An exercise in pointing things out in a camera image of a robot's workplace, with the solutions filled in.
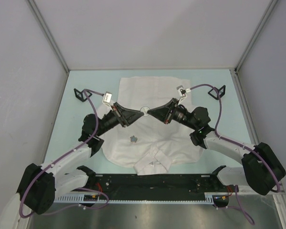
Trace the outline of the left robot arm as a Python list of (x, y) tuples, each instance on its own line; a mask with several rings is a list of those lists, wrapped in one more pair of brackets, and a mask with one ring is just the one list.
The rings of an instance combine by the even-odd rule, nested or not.
[(128, 127), (143, 115), (139, 110), (128, 109), (118, 103), (111, 105), (103, 118), (99, 118), (96, 112), (86, 115), (78, 146), (53, 161), (41, 165), (32, 163), (25, 168), (16, 191), (20, 196), (20, 217), (30, 217), (30, 214), (23, 214), (24, 206), (41, 215), (57, 197), (74, 189), (92, 190), (96, 179), (93, 171), (83, 166), (82, 162), (100, 150), (104, 143), (101, 135), (118, 125)]

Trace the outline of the round blue picture brooch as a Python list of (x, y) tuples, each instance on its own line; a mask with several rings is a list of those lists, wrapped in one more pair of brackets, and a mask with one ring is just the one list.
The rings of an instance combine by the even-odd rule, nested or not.
[(143, 115), (144, 116), (148, 116), (149, 114), (148, 114), (148, 111), (150, 110), (150, 108), (149, 107), (147, 107), (147, 106), (143, 106), (141, 109), (140, 109), (140, 111), (143, 113)]

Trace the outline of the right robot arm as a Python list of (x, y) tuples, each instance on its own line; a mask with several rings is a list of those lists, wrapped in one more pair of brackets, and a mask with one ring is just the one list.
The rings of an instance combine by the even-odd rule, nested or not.
[(207, 108), (199, 106), (189, 112), (175, 98), (149, 110), (148, 114), (164, 124), (176, 121), (193, 129), (189, 136), (195, 146), (219, 152), (241, 164), (240, 167), (223, 166), (210, 179), (213, 190), (222, 191), (228, 185), (241, 185), (249, 186), (260, 195), (280, 192), (279, 182), (286, 176), (286, 171), (268, 144), (251, 145), (220, 135), (209, 125), (211, 119)]

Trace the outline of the white button-up shirt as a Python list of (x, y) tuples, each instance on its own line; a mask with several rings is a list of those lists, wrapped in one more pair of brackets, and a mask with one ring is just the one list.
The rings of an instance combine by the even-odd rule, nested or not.
[[(179, 98), (177, 87), (191, 86), (187, 79), (174, 77), (132, 77), (122, 78), (119, 84), (117, 102), (129, 109), (150, 109)], [(172, 121), (165, 125), (148, 115), (123, 128), (120, 125), (101, 135), (104, 140), (102, 151), (112, 163), (121, 167), (131, 167), (138, 175), (167, 173), (172, 165), (195, 163), (204, 149), (194, 146), (190, 134), (192, 130)], [(138, 138), (131, 143), (130, 137)]]

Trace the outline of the blue gold flower brooch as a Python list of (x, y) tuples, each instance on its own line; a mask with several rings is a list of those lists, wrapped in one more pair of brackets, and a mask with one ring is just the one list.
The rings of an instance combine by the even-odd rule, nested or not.
[(130, 141), (131, 143), (136, 143), (138, 141), (138, 138), (133, 135), (130, 137)]

